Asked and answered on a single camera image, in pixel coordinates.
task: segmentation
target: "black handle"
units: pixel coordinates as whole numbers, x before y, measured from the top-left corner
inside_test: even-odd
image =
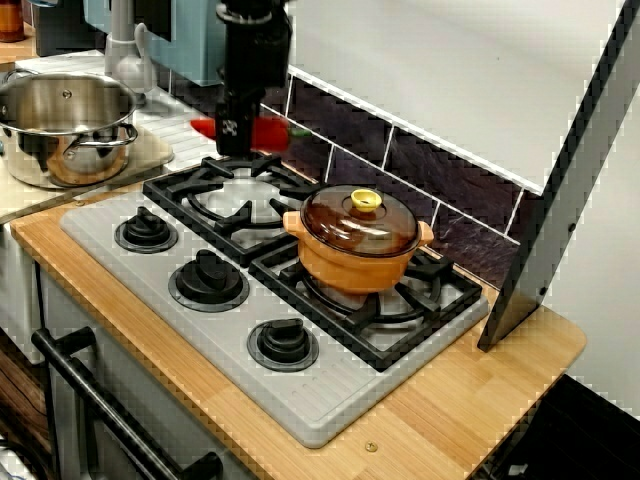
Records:
[[[182,470],[131,416],[122,404],[106,391],[91,372],[71,355],[96,343],[89,327],[84,327],[59,340],[46,328],[31,337],[49,364],[60,373],[77,395],[116,436],[125,449],[154,480],[214,480],[222,473],[218,455],[210,452]]]

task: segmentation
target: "burner grate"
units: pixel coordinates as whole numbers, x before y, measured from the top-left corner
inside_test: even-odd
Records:
[[[287,169],[277,155],[263,156],[254,153],[246,158],[231,157],[219,161],[206,157],[198,166],[146,181],[142,191],[197,235],[246,267],[252,259],[280,246],[295,243],[296,239],[286,232],[281,232],[259,241],[256,245],[242,246],[232,238],[236,232],[281,230],[282,220],[254,223],[251,220],[254,208],[251,201],[245,203],[233,215],[223,217],[210,211],[197,199],[196,195],[222,189],[225,179],[233,179],[234,170],[238,169],[249,169],[254,178],[268,173],[282,185],[279,189],[280,195],[294,199],[304,199],[324,186],[312,184]],[[286,211],[292,210],[275,198],[271,198],[269,204],[280,217]]]
[[[403,318],[401,316],[404,314],[397,316],[381,315],[380,299],[377,294],[374,294],[369,295],[358,310],[340,305],[341,311],[338,310],[338,313],[345,315],[345,318],[336,319],[335,315],[328,310],[335,305],[326,305],[320,299],[328,299],[331,302],[333,300],[328,297],[325,298],[326,295],[324,294],[322,297],[317,297],[322,306],[327,307],[322,308],[322,306],[311,302],[304,292],[298,288],[300,282],[307,288],[309,283],[313,284],[313,280],[309,281],[307,279],[305,282],[305,277],[308,274],[299,261],[290,267],[281,269],[277,273],[279,266],[295,260],[297,256],[297,245],[280,247],[253,260],[249,266],[249,273],[379,372],[387,370],[404,355],[471,307],[480,299],[482,294],[482,288],[456,272],[452,268],[453,264],[450,260],[446,258],[436,260],[419,250],[412,258],[413,264],[408,270],[407,276],[419,275],[421,279],[431,278],[432,295],[427,297],[406,286],[399,287],[400,291],[398,291],[396,286],[396,290],[407,303],[412,305],[413,302],[414,310],[407,317]],[[437,304],[435,295],[440,295],[440,290],[444,283],[451,284],[461,292],[461,295],[451,304],[441,308]],[[411,315],[415,315],[418,311],[420,311],[422,322],[386,350],[377,348],[365,338],[364,331],[373,323],[379,320],[388,321],[389,319],[391,319],[391,322],[387,323],[400,323],[401,320],[406,322],[411,320]]]

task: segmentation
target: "black knob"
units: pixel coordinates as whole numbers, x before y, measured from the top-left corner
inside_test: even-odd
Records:
[[[242,292],[242,273],[214,252],[200,250],[176,276],[178,290],[189,300],[204,304],[222,304]]]
[[[196,272],[205,285],[214,290],[223,290],[227,284],[230,265],[215,253],[200,250],[196,255]]]
[[[138,207],[137,214],[127,220],[122,233],[129,243],[141,247],[162,245],[171,236],[167,222],[145,207]]]
[[[274,320],[258,336],[260,352],[279,363],[297,363],[309,354],[311,342],[302,320]]]

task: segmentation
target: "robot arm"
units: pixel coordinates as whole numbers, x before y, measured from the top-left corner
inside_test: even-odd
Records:
[[[217,15],[226,24],[224,98],[216,106],[216,142],[221,155],[251,151],[253,120],[266,88],[284,87],[293,28],[287,0],[225,0]]]

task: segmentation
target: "cooking pot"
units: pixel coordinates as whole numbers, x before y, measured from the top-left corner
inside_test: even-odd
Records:
[[[20,72],[33,75],[8,82]],[[109,77],[14,70],[0,87],[0,155],[30,185],[103,182],[127,166],[138,132],[126,120],[135,108],[134,93]]]
[[[284,228],[296,236],[298,256],[317,280],[348,294],[369,294],[400,281],[414,251],[433,232],[399,200],[352,185],[309,196],[287,212]]]

